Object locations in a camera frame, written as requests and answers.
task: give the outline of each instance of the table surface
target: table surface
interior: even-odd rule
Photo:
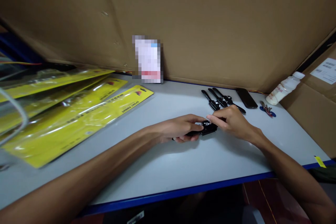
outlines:
[[[132,80],[131,76],[112,76],[129,81],[127,86],[113,96],[133,84],[139,84],[136,82],[138,80]],[[0,163],[11,163],[12,166],[0,172],[0,209],[88,161],[143,127],[184,114],[192,113],[206,117],[213,112],[201,93],[201,90],[207,90],[208,86],[170,81],[142,85],[155,94],[41,169],[34,169],[2,150]],[[235,90],[219,90],[224,95],[230,95],[234,103],[246,110],[246,119],[262,129],[276,146],[299,164],[315,164],[314,156],[330,162],[324,151],[280,104],[272,106],[276,118],[270,118],[259,108],[246,109]],[[259,106],[260,100],[265,101],[265,95],[250,94]],[[167,196],[163,198],[169,198],[169,195],[175,197],[197,191],[183,191],[183,188],[196,187],[199,191],[205,191],[230,184],[218,184],[220,181],[242,183],[270,176],[270,171],[265,157],[256,147],[217,130],[215,133],[201,136],[197,142],[178,144],[171,141],[155,146],[108,185],[91,204],[118,201],[109,210],[119,209],[132,206],[123,206],[122,203],[126,202],[126,199],[147,199],[133,205],[148,203],[159,200],[155,196],[165,192]],[[150,197],[144,197],[147,195],[153,195],[153,199],[148,200]],[[95,209],[89,212],[100,211],[103,210]]]

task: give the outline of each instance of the white cable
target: white cable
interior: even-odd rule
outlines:
[[[15,137],[21,130],[23,130],[28,125],[29,118],[28,118],[25,110],[23,109],[23,107],[13,97],[11,97],[5,90],[3,90],[1,87],[0,87],[0,93],[3,96],[5,96],[10,103],[13,104],[13,106],[18,110],[18,112],[20,113],[20,115],[22,117],[22,123],[21,123],[20,127],[17,130],[15,130],[11,135],[6,137],[4,140],[0,141],[0,146],[1,146],[4,143],[11,140],[13,137]]]

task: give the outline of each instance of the white bottle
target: white bottle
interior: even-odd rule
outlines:
[[[286,95],[292,92],[300,83],[305,75],[300,72],[293,73],[287,79],[283,80],[273,91],[266,97],[266,101],[271,105],[277,105]]]

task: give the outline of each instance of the blue table edge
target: blue table edge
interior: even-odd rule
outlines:
[[[336,164],[334,160],[327,160],[323,162],[326,166]],[[305,169],[312,169],[320,167],[318,163],[306,164],[303,165]],[[270,171],[266,173],[255,174],[246,177],[234,178],[230,180],[224,180],[209,184],[196,185],[193,187],[187,187],[167,192],[160,192],[157,194],[151,194],[136,198],[123,199],[119,201],[106,202],[102,204],[89,205],[83,209],[83,211],[78,215],[78,217],[93,215],[93,214],[103,214],[106,212],[111,212],[115,210],[120,210],[124,208],[135,207],[143,204],[153,203],[162,200],[168,200],[171,198],[181,197],[189,194],[200,193],[204,191],[214,190],[222,187],[233,186],[236,184],[242,184],[245,182],[251,182],[260,179],[273,178],[276,177],[275,173]]]

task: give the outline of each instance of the blurred label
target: blurred label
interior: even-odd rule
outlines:
[[[138,60],[138,75],[136,78],[143,83],[162,83],[160,40],[151,40],[146,36],[133,36],[135,58]]]

